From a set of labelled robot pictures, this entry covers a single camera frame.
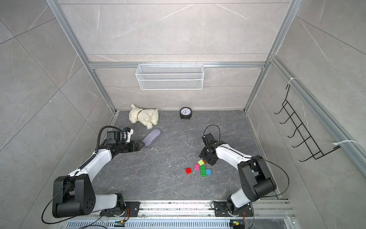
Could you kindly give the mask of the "yellow-green lego brick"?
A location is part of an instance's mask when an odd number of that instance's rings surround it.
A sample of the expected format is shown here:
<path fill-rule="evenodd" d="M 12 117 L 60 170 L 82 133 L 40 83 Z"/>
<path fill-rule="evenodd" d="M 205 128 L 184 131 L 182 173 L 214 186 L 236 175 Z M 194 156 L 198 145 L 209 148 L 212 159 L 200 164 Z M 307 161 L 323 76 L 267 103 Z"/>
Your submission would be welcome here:
<path fill-rule="evenodd" d="M 198 161 L 198 164 L 199 164 L 200 166 L 202 166 L 202 165 L 204 165 L 204 164 L 205 164 L 205 162 L 204 162 L 203 160 L 199 160 L 199 161 Z"/>

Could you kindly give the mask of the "green long lego brick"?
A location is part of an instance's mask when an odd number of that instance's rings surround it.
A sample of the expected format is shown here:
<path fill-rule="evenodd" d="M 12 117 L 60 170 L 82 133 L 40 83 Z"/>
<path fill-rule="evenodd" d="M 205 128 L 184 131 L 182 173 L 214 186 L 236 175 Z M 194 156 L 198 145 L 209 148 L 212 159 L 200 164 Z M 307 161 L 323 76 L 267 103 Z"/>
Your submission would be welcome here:
<path fill-rule="evenodd" d="M 200 166 L 200 173 L 201 173 L 201 177 L 207 176 L 206 167 L 204 165 Z"/>

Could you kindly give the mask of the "red lego brick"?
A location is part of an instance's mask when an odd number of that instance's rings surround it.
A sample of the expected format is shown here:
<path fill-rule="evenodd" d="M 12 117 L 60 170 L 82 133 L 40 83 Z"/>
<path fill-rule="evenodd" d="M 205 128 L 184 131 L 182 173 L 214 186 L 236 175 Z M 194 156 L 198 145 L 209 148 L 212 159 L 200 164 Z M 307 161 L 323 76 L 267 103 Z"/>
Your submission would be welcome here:
<path fill-rule="evenodd" d="M 191 173 L 192 173 L 191 168 L 186 168 L 186 169 L 185 169 L 185 171 L 186 171 L 186 174 L 187 174 L 187 175 L 189 175 L 189 174 L 191 174 Z"/>

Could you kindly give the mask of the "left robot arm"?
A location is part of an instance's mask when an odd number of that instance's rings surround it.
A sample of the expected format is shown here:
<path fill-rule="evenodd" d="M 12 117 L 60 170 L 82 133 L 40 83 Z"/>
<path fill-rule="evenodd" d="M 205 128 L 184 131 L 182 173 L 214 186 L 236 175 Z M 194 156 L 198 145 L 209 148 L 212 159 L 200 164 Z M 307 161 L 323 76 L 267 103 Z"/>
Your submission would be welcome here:
<path fill-rule="evenodd" d="M 92 181 L 100 170 L 116 155 L 140 151 L 145 146 L 141 140 L 130 142 L 106 140 L 78 169 L 60 176 L 53 183 L 52 215 L 55 218 L 76 217 L 101 211 L 105 216 L 121 216 L 127 206 L 121 193 L 94 192 Z"/>

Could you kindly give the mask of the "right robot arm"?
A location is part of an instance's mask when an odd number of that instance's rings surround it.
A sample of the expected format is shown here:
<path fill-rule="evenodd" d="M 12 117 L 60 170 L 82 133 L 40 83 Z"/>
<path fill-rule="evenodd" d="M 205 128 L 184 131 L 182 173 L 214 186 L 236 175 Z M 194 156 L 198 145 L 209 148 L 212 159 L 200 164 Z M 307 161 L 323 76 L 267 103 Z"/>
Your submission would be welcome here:
<path fill-rule="evenodd" d="M 228 144 L 213 143 L 206 145 L 199 157 L 211 166 L 221 159 L 237 169 L 241 188 L 227 198 L 228 212 L 232 215 L 277 188 L 272 173 L 259 155 L 246 155 Z"/>

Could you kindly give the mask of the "purple glasses case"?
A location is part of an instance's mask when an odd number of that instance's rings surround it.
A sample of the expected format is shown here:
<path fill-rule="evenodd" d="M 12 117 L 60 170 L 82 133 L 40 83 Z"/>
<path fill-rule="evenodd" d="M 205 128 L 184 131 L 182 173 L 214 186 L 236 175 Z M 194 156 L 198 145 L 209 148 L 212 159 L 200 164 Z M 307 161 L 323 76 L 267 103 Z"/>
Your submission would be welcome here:
<path fill-rule="evenodd" d="M 145 147 L 149 147 L 161 134 L 160 129 L 152 130 L 144 139 L 143 143 Z"/>

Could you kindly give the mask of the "cream plush dog toy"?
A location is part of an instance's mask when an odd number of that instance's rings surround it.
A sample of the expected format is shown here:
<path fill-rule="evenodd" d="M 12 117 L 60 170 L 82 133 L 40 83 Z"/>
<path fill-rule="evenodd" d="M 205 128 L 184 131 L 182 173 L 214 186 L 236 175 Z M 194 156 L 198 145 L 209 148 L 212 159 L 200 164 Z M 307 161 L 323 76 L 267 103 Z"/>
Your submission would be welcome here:
<path fill-rule="evenodd" d="M 159 120 L 159 110 L 157 109 L 142 109 L 136 107 L 134 104 L 130 105 L 131 111 L 129 112 L 129 120 L 131 123 L 135 124 L 140 122 L 148 130 L 152 129 L 154 126 L 158 125 Z"/>

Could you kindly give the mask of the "black round clock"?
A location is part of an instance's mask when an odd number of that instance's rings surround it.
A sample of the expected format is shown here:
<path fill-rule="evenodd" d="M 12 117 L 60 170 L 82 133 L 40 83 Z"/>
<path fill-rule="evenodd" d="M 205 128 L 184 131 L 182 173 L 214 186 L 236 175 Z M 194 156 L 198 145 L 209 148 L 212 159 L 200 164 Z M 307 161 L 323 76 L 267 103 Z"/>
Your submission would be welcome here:
<path fill-rule="evenodd" d="M 183 107 L 180 110 L 180 118 L 181 119 L 191 119 L 192 117 L 192 110 L 188 107 Z"/>

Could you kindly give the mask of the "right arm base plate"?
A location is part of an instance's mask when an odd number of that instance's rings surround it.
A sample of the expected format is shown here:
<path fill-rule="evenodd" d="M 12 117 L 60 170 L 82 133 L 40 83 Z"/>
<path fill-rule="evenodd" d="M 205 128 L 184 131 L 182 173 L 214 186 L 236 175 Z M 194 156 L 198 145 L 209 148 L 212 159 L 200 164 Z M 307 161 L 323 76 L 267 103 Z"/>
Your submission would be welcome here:
<path fill-rule="evenodd" d="M 254 215 L 250 204 L 237 208 L 229 201 L 212 201 L 210 206 L 216 217 L 252 217 Z"/>

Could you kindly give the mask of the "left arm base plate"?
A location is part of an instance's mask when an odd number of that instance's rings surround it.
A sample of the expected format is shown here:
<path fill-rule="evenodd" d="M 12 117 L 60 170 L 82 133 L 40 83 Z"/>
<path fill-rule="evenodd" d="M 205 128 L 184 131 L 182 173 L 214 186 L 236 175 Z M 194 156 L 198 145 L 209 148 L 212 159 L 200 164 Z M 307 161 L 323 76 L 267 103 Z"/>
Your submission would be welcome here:
<path fill-rule="evenodd" d="M 117 206 L 113 209 L 102 210 L 100 216 L 105 217 L 137 217 L 139 213 L 141 202 L 139 201 L 128 201 L 124 202 L 123 205 Z"/>

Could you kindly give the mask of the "aluminium mounting rail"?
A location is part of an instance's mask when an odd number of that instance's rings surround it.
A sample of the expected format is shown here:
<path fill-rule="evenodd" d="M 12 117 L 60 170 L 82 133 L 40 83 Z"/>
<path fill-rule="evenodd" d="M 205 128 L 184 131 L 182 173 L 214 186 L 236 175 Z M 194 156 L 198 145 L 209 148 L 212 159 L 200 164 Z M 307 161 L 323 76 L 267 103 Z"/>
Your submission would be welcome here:
<path fill-rule="evenodd" d="M 76 217 L 61 229 L 298 229 L 287 200 L 259 200 L 228 213 L 223 200 L 134 200 L 129 213 Z"/>

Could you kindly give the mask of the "black wall hook rack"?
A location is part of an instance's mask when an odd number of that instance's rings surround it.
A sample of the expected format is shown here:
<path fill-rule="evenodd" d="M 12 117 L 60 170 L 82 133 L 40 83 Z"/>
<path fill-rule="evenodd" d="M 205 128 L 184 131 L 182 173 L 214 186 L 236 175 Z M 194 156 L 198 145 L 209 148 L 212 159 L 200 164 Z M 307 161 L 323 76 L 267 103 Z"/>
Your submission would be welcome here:
<path fill-rule="evenodd" d="M 288 138 L 292 139 L 295 136 L 300 137 L 300 142 L 297 145 L 292 145 L 291 148 L 299 148 L 300 146 L 306 146 L 306 149 L 310 153 L 310 156 L 306 159 L 299 159 L 299 162 L 307 162 L 310 159 L 318 160 L 326 155 L 338 150 L 341 146 L 335 146 L 329 152 L 324 152 L 319 144 L 315 141 L 308 128 L 301 120 L 300 116 L 297 114 L 293 106 L 289 103 L 288 95 L 290 91 L 290 85 L 286 86 L 286 96 L 281 104 L 281 109 L 278 112 L 274 112 L 275 115 L 285 114 L 287 119 L 285 121 L 280 121 L 281 125 L 291 123 L 295 129 L 292 134 L 287 135 Z"/>

